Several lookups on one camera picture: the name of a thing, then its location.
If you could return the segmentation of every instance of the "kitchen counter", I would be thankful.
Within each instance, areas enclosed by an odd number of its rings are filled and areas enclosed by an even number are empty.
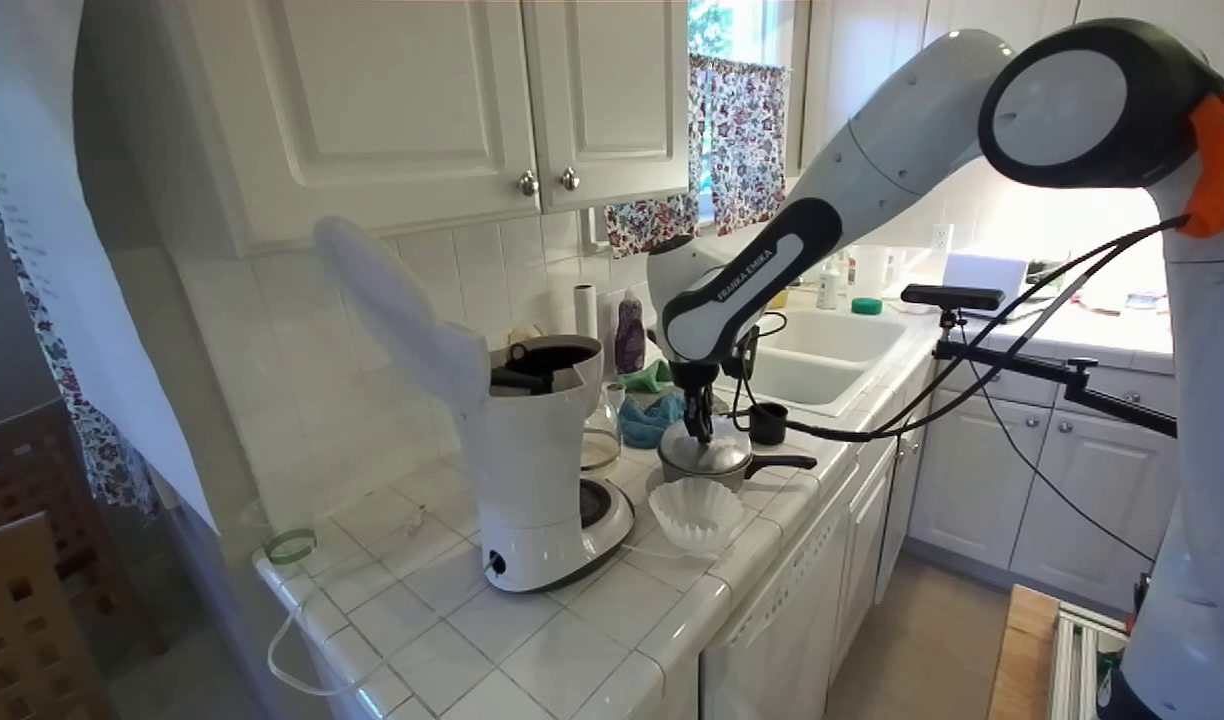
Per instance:
[[[848,451],[796,431],[786,450],[819,465],[747,479],[747,521],[718,559],[690,559],[663,540],[648,511],[657,451],[620,451],[591,476],[628,493],[636,532],[555,594],[488,587],[452,455],[323,521],[305,566],[260,558],[256,570],[370,715],[657,715],[669,669],[756,587],[808,505],[826,502]]]
[[[1001,325],[989,348],[1012,346],[1026,322]],[[1103,367],[1125,373],[1157,373],[1170,378],[1170,325],[1166,312],[1125,312],[1125,316],[1094,316],[1079,304],[1061,307],[1042,333],[1025,348],[1026,356],[1094,356]]]

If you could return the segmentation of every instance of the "curtain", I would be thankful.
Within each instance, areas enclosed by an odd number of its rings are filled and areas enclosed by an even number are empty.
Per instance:
[[[773,220],[784,194],[784,67],[690,57],[689,145],[689,194],[598,208],[598,252]]]

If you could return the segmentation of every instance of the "white coffee maker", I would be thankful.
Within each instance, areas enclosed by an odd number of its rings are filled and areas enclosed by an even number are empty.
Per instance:
[[[605,353],[589,335],[508,348],[482,412],[458,416],[463,467],[480,502],[488,586],[552,587],[632,532],[620,490],[580,479],[585,416],[598,402]]]
[[[616,553],[632,505],[610,485],[580,479],[598,346],[540,335],[493,367],[482,335],[435,322],[397,252],[347,220],[318,220],[317,242],[388,356],[452,408],[488,586],[540,594]]]

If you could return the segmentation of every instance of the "lower cabinet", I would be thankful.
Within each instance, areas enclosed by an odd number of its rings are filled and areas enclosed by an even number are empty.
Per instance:
[[[1042,476],[1094,526],[1157,553],[1177,497],[1177,439],[1116,422],[1057,412]],[[1012,553],[1012,573],[1068,587],[1106,608],[1130,608],[1149,566],[1034,485]]]
[[[825,694],[845,657],[838,643],[851,612],[848,497],[861,485],[854,465],[845,485],[845,497],[808,526],[756,601],[705,650],[708,720],[825,715]]]
[[[1025,455],[1039,455],[1046,408],[997,402]],[[1009,570],[1033,467],[1012,451],[984,402],[928,428],[913,536],[977,566]]]
[[[1157,558],[1177,502],[1177,439],[1121,422],[997,402],[1016,450],[1094,526]],[[1057,596],[1130,608],[1149,559],[1091,529],[1012,451],[984,402],[928,428],[913,536]]]
[[[825,715],[826,686],[876,606],[890,462],[890,446],[862,467],[848,462],[834,502],[733,627],[705,650],[708,720]]]

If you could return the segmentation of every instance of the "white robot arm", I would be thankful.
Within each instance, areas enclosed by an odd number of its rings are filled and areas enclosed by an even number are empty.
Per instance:
[[[690,243],[648,261],[657,346],[708,439],[708,386],[753,316],[819,256],[881,228],[970,156],[1039,187],[1149,187],[1184,213],[1195,186],[1190,112],[1224,82],[1134,19],[1063,29],[1012,57],[950,34],[913,57],[811,161],[786,208],[729,265]],[[1178,373],[1178,497],[1143,618],[1103,715],[1224,720],[1224,233],[1166,233]]]

